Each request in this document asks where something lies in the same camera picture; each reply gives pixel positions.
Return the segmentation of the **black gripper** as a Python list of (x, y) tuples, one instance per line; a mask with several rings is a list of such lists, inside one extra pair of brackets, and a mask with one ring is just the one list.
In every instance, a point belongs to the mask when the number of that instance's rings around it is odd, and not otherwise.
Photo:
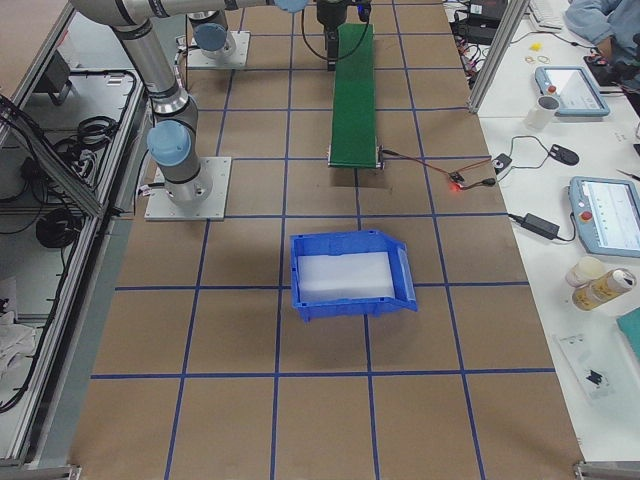
[(347, 10), (357, 9), (358, 18), (368, 23), (371, 16), (371, 2), (365, 0), (320, 0), (316, 2), (316, 18), (324, 29), (324, 46), (326, 50), (326, 66), (334, 71), (339, 57), (338, 28), (346, 22)]

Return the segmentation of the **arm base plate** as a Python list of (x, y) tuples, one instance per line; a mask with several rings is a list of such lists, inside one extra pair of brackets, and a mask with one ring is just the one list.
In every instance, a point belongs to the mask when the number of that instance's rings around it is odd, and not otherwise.
[(148, 221), (223, 221), (231, 177), (230, 157), (201, 157), (200, 172), (190, 182), (166, 182), (159, 167), (150, 190), (145, 219)]
[(195, 34), (187, 55), (189, 67), (200, 70), (244, 69), (250, 39), (249, 31)]

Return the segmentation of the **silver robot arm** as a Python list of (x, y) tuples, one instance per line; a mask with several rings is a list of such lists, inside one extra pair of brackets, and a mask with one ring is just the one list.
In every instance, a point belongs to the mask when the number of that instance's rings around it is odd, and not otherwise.
[(304, 11), (306, 1), (74, 1), (88, 19), (112, 29), (143, 80), (157, 125), (147, 148), (164, 177), (169, 200), (195, 206), (214, 191), (214, 180), (196, 153), (198, 110), (178, 80), (153, 31), (152, 18), (185, 14), (199, 49), (217, 54), (231, 42), (225, 13), (254, 6), (276, 6), (287, 13)]
[(226, 60), (235, 52), (235, 40), (229, 32), (223, 10), (190, 13), (187, 18), (195, 45), (205, 57), (216, 61)]

